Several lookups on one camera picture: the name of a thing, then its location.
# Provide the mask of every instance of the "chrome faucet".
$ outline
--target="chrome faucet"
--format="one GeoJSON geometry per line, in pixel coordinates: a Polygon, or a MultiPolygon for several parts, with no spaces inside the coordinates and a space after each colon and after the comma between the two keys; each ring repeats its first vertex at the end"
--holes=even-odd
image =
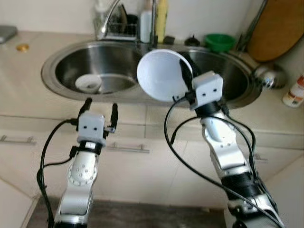
{"type": "Polygon", "coordinates": [[[98,40],[101,40],[101,39],[105,39],[107,33],[108,33],[108,30],[109,30],[109,27],[108,27],[108,24],[109,24],[109,21],[110,21],[110,18],[113,14],[113,11],[115,9],[115,7],[117,6],[118,2],[120,0],[114,0],[109,11],[108,11],[108,14],[106,15],[106,18],[102,24],[102,26],[100,27],[99,29],[99,32],[97,34],[97,39],[98,40]]]}
{"type": "MultiPolygon", "coordinates": [[[[112,14],[113,14],[113,11],[114,11],[114,9],[117,6],[119,1],[120,0],[114,0],[113,1],[103,24],[98,29],[98,34],[97,34],[97,39],[98,40],[102,40],[102,39],[106,38],[106,36],[108,34],[108,30],[109,30],[110,18],[111,18],[112,14]]],[[[153,2],[152,2],[151,34],[150,34],[150,49],[156,48],[156,46],[157,46],[157,36],[156,36],[156,29],[155,29],[156,10],[157,10],[157,0],[153,0],[153,2]]]]}

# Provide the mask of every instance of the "kitchen countertop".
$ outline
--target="kitchen countertop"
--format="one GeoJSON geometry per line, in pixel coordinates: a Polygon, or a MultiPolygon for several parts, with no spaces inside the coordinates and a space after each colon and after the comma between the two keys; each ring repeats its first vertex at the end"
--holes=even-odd
{"type": "MultiPolygon", "coordinates": [[[[83,102],[49,91],[42,83],[40,70],[46,59],[56,51],[93,39],[93,35],[23,31],[0,45],[0,115],[43,119],[75,117],[83,102]],[[16,45],[20,43],[29,44],[27,53],[16,50],[16,45]]],[[[265,90],[252,104],[231,110],[231,115],[258,132],[304,135],[303,106],[293,109],[281,101],[288,89],[265,90]]],[[[111,106],[110,103],[93,103],[92,110],[103,113],[109,119],[111,106]]],[[[119,104],[120,122],[160,126],[167,110],[167,107],[119,104]]],[[[193,116],[193,113],[178,108],[172,117],[172,124],[180,123],[188,116],[193,116]]]]}

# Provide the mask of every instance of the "dish soap bottle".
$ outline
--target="dish soap bottle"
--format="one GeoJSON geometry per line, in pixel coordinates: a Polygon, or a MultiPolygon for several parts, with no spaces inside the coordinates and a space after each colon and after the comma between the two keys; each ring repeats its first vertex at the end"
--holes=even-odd
{"type": "Polygon", "coordinates": [[[289,92],[283,97],[285,105],[297,108],[304,101],[304,74],[298,79],[289,92]]]}
{"type": "Polygon", "coordinates": [[[151,0],[146,0],[146,5],[141,13],[141,42],[149,43],[152,23],[152,3],[151,0]]]}
{"type": "Polygon", "coordinates": [[[158,0],[156,12],[156,35],[158,36],[159,43],[162,43],[165,38],[168,7],[168,0],[158,0]]]}

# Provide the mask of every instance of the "white bottle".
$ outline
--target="white bottle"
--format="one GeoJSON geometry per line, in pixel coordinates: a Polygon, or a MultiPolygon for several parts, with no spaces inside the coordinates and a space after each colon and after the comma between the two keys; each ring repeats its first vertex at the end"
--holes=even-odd
{"type": "Polygon", "coordinates": [[[151,23],[152,23],[152,3],[151,0],[147,0],[146,6],[141,13],[141,20],[140,20],[140,37],[141,42],[149,43],[150,42],[150,33],[151,33],[151,23]]]}
{"type": "Polygon", "coordinates": [[[283,97],[285,105],[297,108],[304,101],[304,75],[302,75],[296,84],[294,84],[289,92],[283,97]]]}

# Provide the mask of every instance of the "sink basin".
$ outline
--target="sink basin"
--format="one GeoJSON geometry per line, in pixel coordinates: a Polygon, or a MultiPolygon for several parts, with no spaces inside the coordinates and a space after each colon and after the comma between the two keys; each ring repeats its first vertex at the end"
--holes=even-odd
{"type": "Polygon", "coordinates": [[[252,69],[237,57],[205,49],[179,53],[188,54],[201,74],[213,70],[224,78],[223,95],[230,108],[243,107],[260,96],[262,88],[253,80],[252,69]]]}
{"type": "Polygon", "coordinates": [[[46,61],[42,80],[53,92],[82,100],[88,95],[76,87],[76,80],[84,75],[93,75],[101,79],[101,87],[90,96],[115,94],[138,86],[136,69],[141,57],[134,48],[115,42],[76,44],[46,61]]]}
{"type": "MultiPolygon", "coordinates": [[[[89,96],[95,102],[170,106],[172,103],[149,97],[138,84],[137,65],[149,51],[148,47],[146,44],[118,41],[73,44],[53,54],[44,63],[42,80],[52,92],[74,100],[84,101],[89,96]],[[89,89],[86,92],[76,87],[76,80],[83,75],[93,76],[98,83],[101,81],[98,92],[95,87],[91,90],[92,85],[89,84],[84,85],[89,89]]],[[[223,93],[230,108],[250,104],[262,91],[252,78],[252,68],[233,55],[212,53],[203,47],[159,45],[158,48],[188,54],[201,73],[213,70],[220,74],[224,78],[223,93]]]]}

